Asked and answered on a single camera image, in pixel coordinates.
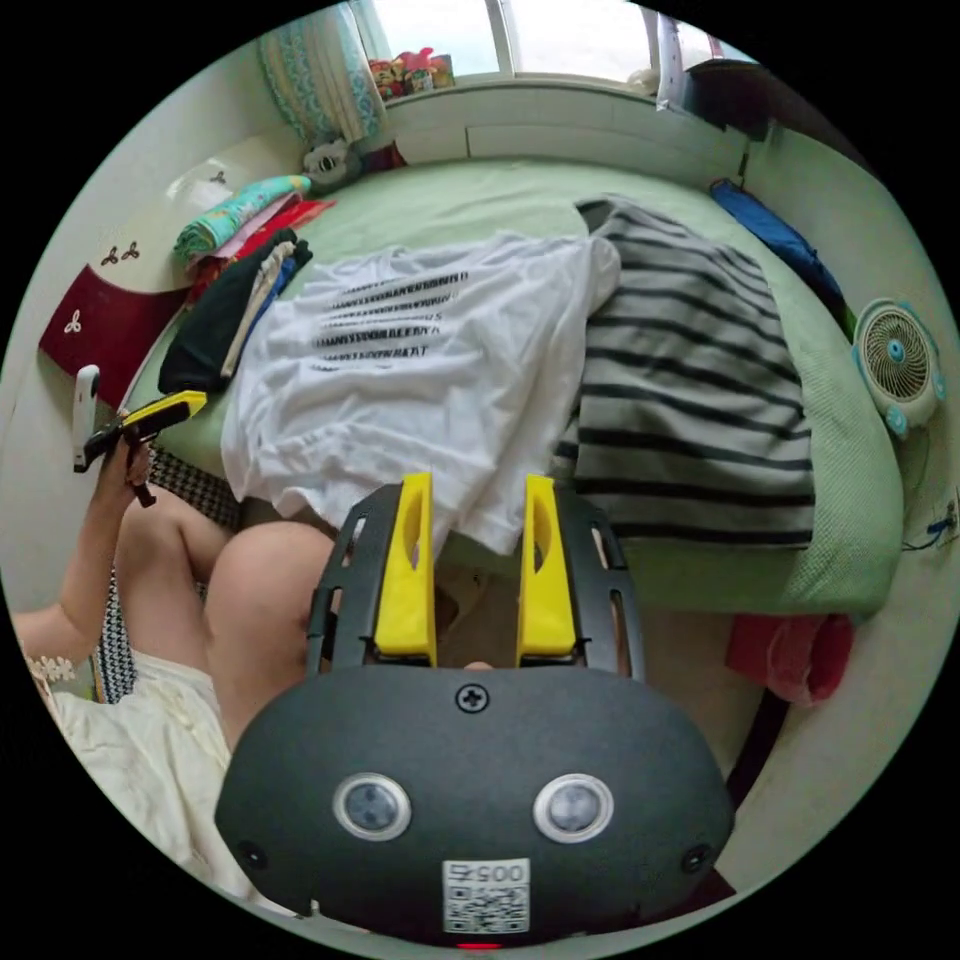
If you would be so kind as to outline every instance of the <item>small electric fan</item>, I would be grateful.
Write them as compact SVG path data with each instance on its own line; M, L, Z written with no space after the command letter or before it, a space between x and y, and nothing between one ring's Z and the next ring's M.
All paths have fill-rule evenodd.
M890 431L903 439L923 426L947 389L940 351L913 309L874 300L860 315L853 358Z

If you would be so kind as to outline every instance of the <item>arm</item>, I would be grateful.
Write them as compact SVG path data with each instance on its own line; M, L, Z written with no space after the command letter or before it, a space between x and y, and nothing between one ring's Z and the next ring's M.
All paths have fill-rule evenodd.
M149 463L144 446L128 469L128 450L121 441L103 464L57 602L13 615L24 655L33 660L63 657L80 663L100 642L120 525L134 499L131 482L145 480Z

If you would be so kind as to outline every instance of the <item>hand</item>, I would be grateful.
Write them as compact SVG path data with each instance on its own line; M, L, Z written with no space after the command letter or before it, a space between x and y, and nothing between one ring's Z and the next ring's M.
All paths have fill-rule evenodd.
M149 445L140 444L131 458L130 444L121 437L100 467L93 499L107 509L123 512L136 497L134 486L146 483L149 475Z

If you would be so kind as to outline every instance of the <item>green bed sheet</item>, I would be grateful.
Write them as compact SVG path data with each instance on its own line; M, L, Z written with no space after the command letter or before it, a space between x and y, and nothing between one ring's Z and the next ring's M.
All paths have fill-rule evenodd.
M378 174L341 191L336 206L301 235L318 262L384 247L482 240L496 229L534 236L579 235L573 203L621 193L729 243L757 260L780 308L803 380L813 428L817 508L813 544L802 552L664 543L627 548L641 602L675 609L768 614L871 614L884 603L900 557L903 489L890 438L850 359L849 345L807 286L706 193L600 166L534 160L465 161ZM284 297L297 295L309 267ZM128 400L154 399L171 328L158 341ZM168 430L163 446L223 476L220 430L229 394L189 423ZM454 536L444 559L514 572L499 558Z

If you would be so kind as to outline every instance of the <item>window frame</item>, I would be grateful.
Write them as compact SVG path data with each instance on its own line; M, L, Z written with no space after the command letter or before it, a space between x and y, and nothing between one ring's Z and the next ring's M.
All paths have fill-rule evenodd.
M621 93L629 94L641 100L655 100L656 96L648 97L640 92L632 84L626 81L610 80L606 77L585 76L573 73L562 72L542 72L542 71L523 71L517 69L519 58L519 39L516 22L514 21L513 11L510 0L483 0L487 10L487 17L490 21L490 29L493 34L494 50L497 55L497 65L499 67L495 72L490 73L468 73L457 75L456 88L463 90L470 87L483 87L495 85L498 82L517 82L517 81L536 81L550 82L558 85L569 85L577 88L593 88L616 90ZM389 60L391 59L390 48L387 42L386 34L380 25L380 19L377 15L374 0L347 0L350 9L353 11L354 19L357 22L357 30L363 43L364 51L369 59ZM647 35L647 44L649 47L649 58L652 69L657 69L661 65L661 38L660 29L651 36L650 26L652 22L659 21L662 14L641 4L635 4L639 7L644 20L645 32ZM711 41L711 47L714 44L718 48L720 44L714 37L707 34ZM406 102L412 97L420 99L421 97L432 96L446 91L424 91L423 93L411 94L397 100L389 101L386 106L391 107Z

